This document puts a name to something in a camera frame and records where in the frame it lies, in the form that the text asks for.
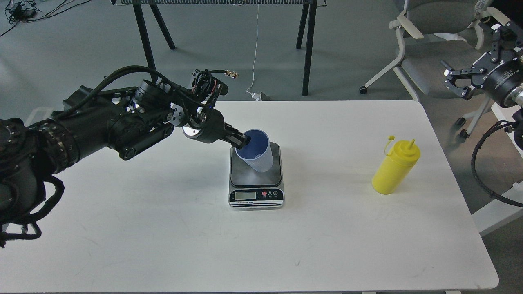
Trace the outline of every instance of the chair armrest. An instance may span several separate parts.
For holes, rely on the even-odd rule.
[[[389,23],[389,28],[393,29],[395,27],[402,26],[414,39],[423,39],[423,34],[408,18],[405,17],[405,14],[406,11],[402,11],[400,15],[397,16],[396,20],[393,20]]]
[[[508,18],[505,14],[503,14],[501,11],[497,10],[496,8],[490,6],[487,7],[486,11],[481,12],[481,17],[487,17],[492,16],[494,17],[501,25],[506,25],[507,22],[510,21],[510,18]]]

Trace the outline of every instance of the gray chair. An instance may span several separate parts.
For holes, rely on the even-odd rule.
[[[445,68],[440,61],[445,60],[455,69],[465,69],[481,56],[478,49],[482,46],[484,37],[479,26],[480,13],[475,11],[474,7],[477,0],[394,0],[394,3],[398,8],[401,8],[403,3],[403,10],[389,23],[389,28],[394,30],[398,42],[397,57],[361,86],[360,93],[365,94],[370,85],[393,70],[415,101],[419,101],[419,96],[412,84],[431,97],[456,98],[455,94],[443,85]],[[471,26],[474,27],[477,36],[475,47],[461,40],[417,41],[423,39],[424,35],[459,33]],[[410,37],[417,42],[405,45],[405,39]],[[464,116],[474,117],[474,124],[467,130],[468,134],[472,132],[486,108],[487,103],[483,103],[482,109]]]

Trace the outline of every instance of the plastic cup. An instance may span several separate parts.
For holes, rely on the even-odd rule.
[[[272,167],[272,150],[269,136],[262,130],[248,130],[244,134],[251,140],[236,155],[257,172],[266,172]]]

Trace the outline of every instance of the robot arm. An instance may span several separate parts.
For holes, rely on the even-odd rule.
[[[134,72],[157,75],[157,83],[102,91],[114,80]],[[222,140],[241,149],[249,137],[224,122],[214,108],[227,86],[212,76],[226,71],[196,71],[192,89],[186,89],[155,70],[123,67],[95,89],[81,86],[64,100],[64,110],[25,127],[22,120],[0,120],[0,224],[22,225],[21,234],[0,231],[0,246],[13,239],[36,239],[36,222],[58,203],[63,184],[52,176],[94,152],[109,147],[129,160],[183,127],[188,138],[212,143]],[[46,201],[44,182],[55,186]],[[45,201],[43,207],[31,213]],[[27,234],[31,225],[34,234]]]

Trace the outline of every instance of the chair backrest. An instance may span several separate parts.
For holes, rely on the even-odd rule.
[[[474,20],[477,0],[406,0],[407,18],[422,34],[459,33]]]

